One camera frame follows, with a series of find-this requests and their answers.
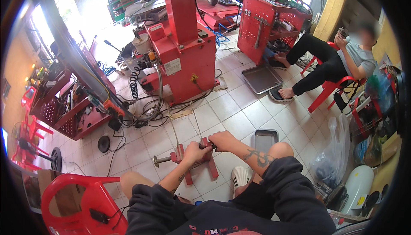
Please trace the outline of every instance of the tattoo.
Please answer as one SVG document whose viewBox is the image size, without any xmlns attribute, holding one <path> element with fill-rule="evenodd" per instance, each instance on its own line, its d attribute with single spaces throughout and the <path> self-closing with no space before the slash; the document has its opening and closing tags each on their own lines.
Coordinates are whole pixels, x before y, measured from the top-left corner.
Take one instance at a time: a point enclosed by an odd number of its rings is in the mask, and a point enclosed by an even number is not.
<svg viewBox="0 0 411 235">
<path fill-rule="evenodd" d="M 268 166 L 271 162 L 273 162 L 273 161 L 275 160 L 274 157 L 269 156 L 269 155 L 267 155 L 267 154 L 265 154 L 265 153 L 263 153 L 263 156 L 261 156 L 261 155 L 260 155 L 260 151 L 258 151 L 258 150 L 249 150 L 249 149 L 247 149 L 247 150 L 250 152 L 250 154 L 244 155 L 244 156 L 243 156 L 243 159 L 244 159 L 244 160 L 247 160 L 247 159 L 249 159 L 250 157 L 252 157 L 253 155 L 256 155 L 256 156 L 257 156 L 257 164 L 258 164 L 259 167 L 266 167 L 266 166 Z"/>
</svg>

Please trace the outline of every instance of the bare foot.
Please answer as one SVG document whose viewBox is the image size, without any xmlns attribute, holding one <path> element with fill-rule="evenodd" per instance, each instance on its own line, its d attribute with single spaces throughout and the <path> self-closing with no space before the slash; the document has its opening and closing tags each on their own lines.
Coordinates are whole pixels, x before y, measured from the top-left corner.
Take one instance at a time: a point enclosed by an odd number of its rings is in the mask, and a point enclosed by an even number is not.
<svg viewBox="0 0 411 235">
<path fill-rule="evenodd" d="M 283 97 L 283 99 L 289 99 L 295 96 L 292 88 L 279 89 L 278 92 L 280 93 L 281 97 Z"/>
<path fill-rule="evenodd" d="M 286 68 L 289 68 L 291 64 L 287 61 L 286 55 L 284 53 L 279 53 L 274 55 L 275 60 L 284 64 Z"/>
</svg>

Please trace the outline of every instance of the red tool cabinet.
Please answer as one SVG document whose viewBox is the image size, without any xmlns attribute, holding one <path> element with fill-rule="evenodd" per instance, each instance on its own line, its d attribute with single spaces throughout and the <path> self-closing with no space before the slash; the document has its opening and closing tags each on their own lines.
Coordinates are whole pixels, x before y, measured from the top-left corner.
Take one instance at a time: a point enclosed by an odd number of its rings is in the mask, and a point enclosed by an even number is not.
<svg viewBox="0 0 411 235">
<path fill-rule="evenodd" d="M 290 22 L 295 31 L 289 32 L 283 27 L 273 30 L 276 13 L 279 19 Z M 311 18 L 312 15 L 302 13 L 296 8 L 274 6 L 265 0 L 243 0 L 237 47 L 256 65 L 260 65 L 268 41 L 281 38 L 292 47 L 304 21 L 310 22 Z"/>
</svg>

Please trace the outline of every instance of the black sneaker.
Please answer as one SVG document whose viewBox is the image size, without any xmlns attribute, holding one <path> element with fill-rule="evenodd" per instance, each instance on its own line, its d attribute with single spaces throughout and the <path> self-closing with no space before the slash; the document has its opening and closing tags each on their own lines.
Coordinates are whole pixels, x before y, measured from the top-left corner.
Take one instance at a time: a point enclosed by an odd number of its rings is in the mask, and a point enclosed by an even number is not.
<svg viewBox="0 0 411 235">
<path fill-rule="evenodd" d="M 270 66 L 274 69 L 281 69 L 281 70 L 287 70 L 287 68 L 284 66 L 283 63 L 270 59 L 268 60 L 268 63 L 270 64 Z"/>
<path fill-rule="evenodd" d="M 283 97 L 281 97 L 280 93 L 278 92 L 278 90 L 281 88 L 275 88 L 275 89 L 271 89 L 268 92 L 268 95 L 270 95 L 270 98 L 273 99 L 276 102 L 289 102 L 293 100 L 293 97 L 288 98 L 288 99 L 284 99 Z"/>
</svg>

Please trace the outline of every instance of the cardboard box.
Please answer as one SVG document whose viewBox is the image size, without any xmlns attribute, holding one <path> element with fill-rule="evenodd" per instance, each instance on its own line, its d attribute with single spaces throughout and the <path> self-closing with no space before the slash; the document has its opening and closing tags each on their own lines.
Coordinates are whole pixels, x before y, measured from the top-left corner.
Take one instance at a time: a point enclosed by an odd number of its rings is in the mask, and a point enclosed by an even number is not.
<svg viewBox="0 0 411 235">
<path fill-rule="evenodd" d="M 38 170 L 37 178 L 39 180 L 40 194 L 46 187 L 59 175 L 63 173 L 53 170 Z M 85 187 L 77 184 L 69 184 L 60 189 L 50 201 L 49 211 L 57 217 L 69 216 L 81 211 L 81 198 L 83 197 Z"/>
</svg>

